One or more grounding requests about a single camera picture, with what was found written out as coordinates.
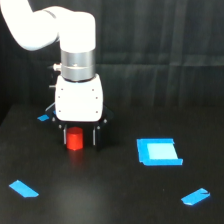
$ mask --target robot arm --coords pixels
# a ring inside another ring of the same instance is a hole
[[[0,4],[21,47],[35,51],[60,40],[63,78],[78,82],[95,77],[95,19],[91,14],[57,6],[33,12],[28,0],[1,0]]]
[[[12,36],[22,48],[34,51],[56,40],[56,20],[45,11],[33,12],[27,0],[1,0],[1,11]]]
[[[60,38],[63,51],[88,52],[95,49],[95,19],[89,13],[49,7],[33,12],[28,0],[1,0],[1,11],[17,43],[34,51]]]

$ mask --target blue tape piece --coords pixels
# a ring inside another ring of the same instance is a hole
[[[174,144],[174,141],[172,138],[148,138],[148,139],[139,139],[142,143],[144,144],[149,144],[149,143],[170,143]]]
[[[26,186],[21,181],[17,180],[14,183],[10,184],[9,187],[11,187],[14,191],[22,195],[24,198],[28,197],[37,197],[39,194]]]
[[[196,203],[204,200],[205,198],[209,197],[210,193],[206,191],[205,189],[201,188],[188,196],[182,198],[182,202],[185,205],[195,205]]]
[[[149,153],[147,147],[143,147],[141,141],[137,140],[138,145],[138,154],[139,154],[139,161],[143,162],[145,159],[149,158]]]
[[[142,163],[145,166],[181,166],[183,159],[149,159]]]
[[[46,121],[46,120],[49,119],[49,117],[45,114],[45,115],[43,115],[41,117],[38,117],[37,119],[40,120],[40,121]]]

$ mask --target black background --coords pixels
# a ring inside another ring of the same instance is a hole
[[[223,106],[222,0],[32,0],[96,18],[97,73],[108,106]],[[1,113],[13,103],[48,106],[59,44],[28,52],[0,16]]]

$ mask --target blue square marker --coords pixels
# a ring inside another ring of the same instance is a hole
[[[181,166],[173,139],[137,139],[139,161],[146,166]]]
[[[178,159],[173,144],[148,144],[150,159]]]
[[[17,180],[14,183],[10,184],[9,187],[11,187],[14,191],[22,195],[24,198],[28,197],[37,197],[39,194],[26,186],[21,181]]]

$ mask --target black surface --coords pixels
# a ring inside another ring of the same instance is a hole
[[[96,152],[86,125],[83,154],[65,150],[60,131],[36,119],[43,111],[13,106],[0,129],[0,223],[223,223],[224,109],[114,109],[109,146]],[[174,139],[182,167],[139,163],[136,139],[163,137]],[[17,179],[39,196],[11,190]],[[182,204],[201,187],[209,199]]]

